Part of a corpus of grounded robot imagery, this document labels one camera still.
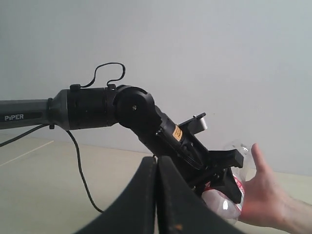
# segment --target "black cable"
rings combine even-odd
[[[15,137],[15,138],[12,138],[12,139],[10,139],[10,140],[7,140],[7,141],[1,143],[1,144],[0,144],[0,147],[5,146],[5,145],[7,145],[7,144],[10,144],[10,143],[12,143],[12,142],[14,142],[14,141],[17,141],[17,140],[21,139],[22,137],[25,137],[25,136],[27,136],[27,135],[33,133],[34,131],[36,131],[36,130],[38,130],[38,129],[40,129],[40,128],[44,128],[44,127],[46,127],[46,126],[49,126],[49,124],[42,124],[42,125],[39,125],[39,126],[33,128],[33,129],[31,129],[31,130],[29,130],[29,131],[27,131],[27,132],[25,132],[25,133],[22,133],[21,135]]]
[[[104,66],[106,66],[106,65],[111,65],[111,64],[118,64],[118,65],[122,66],[122,74],[121,74],[121,77],[120,77],[119,79],[111,79],[111,80],[109,80],[109,81],[106,83],[106,86],[108,86],[110,82],[119,81],[119,80],[123,79],[124,76],[125,76],[125,74],[126,74],[126,67],[125,67],[125,65],[123,65],[122,63],[119,63],[119,62],[108,62],[108,63],[101,64],[101,65],[97,66],[96,69],[95,69],[95,71],[94,71],[93,79],[91,80],[91,82],[88,83],[87,85],[81,86],[81,88],[88,88],[88,87],[90,87],[91,85],[93,85],[94,82],[96,81],[96,75],[97,75],[97,70],[98,70],[98,68],[104,67]]]
[[[90,191],[89,191],[89,188],[88,188],[88,185],[87,185],[87,182],[86,182],[86,179],[84,178],[84,175],[83,175],[83,172],[82,172],[82,167],[81,167],[81,158],[80,158],[80,149],[79,149],[79,146],[78,146],[78,143],[75,139],[75,137],[73,136],[73,134],[70,132],[70,131],[66,131],[67,134],[70,136],[70,138],[73,140],[74,142],[74,145],[75,145],[75,148],[76,148],[76,151],[77,151],[77,160],[78,160],[78,169],[79,169],[79,173],[80,173],[80,176],[81,176],[81,179],[82,179],[82,182],[83,182],[83,185],[84,185],[84,188],[87,192],[87,195],[89,197],[89,200],[91,202],[91,204],[93,205],[93,207],[100,213],[103,213],[103,210],[101,210],[99,207],[96,206],[96,204],[94,203],[92,197],[91,197],[91,194],[90,194]]]

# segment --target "clear plastic bottle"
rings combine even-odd
[[[235,140],[224,147],[224,150],[231,149],[237,149],[244,156],[243,168],[232,167],[234,179],[242,193],[241,202],[239,204],[233,203],[222,192],[210,188],[210,183],[206,184],[205,191],[201,195],[201,198],[205,201],[207,207],[210,210],[214,211],[217,215],[219,215],[229,223],[235,224],[242,211],[245,196],[243,183],[246,181],[246,174],[249,167],[248,164],[252,157],[248,147],[240,143],[239,140]]]

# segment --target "beige floor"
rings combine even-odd
[[[11,137],[0,135],[0,142]],[[122,192],[146,155],[86,145],[80,149],[90,191],[102,209]],[[312,203],[312,177],[277,176],[292,196]],[[79,177],[72,143],[23,138],[0,148],[0,233],[73,233],[97,215]],[[236,226],[250,234],[283,233]]]

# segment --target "human hand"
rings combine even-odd
[[[255,226],[281,229],[290,198],[277,184],[258,144],[252,146],[252,155],[257,171],[254,178],[244,184],[245,198],[239,220]]]

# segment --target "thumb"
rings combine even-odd
[[[257,143],[252,146],[252,155],[257,171],[263,171],[267,168],[267,163]]]

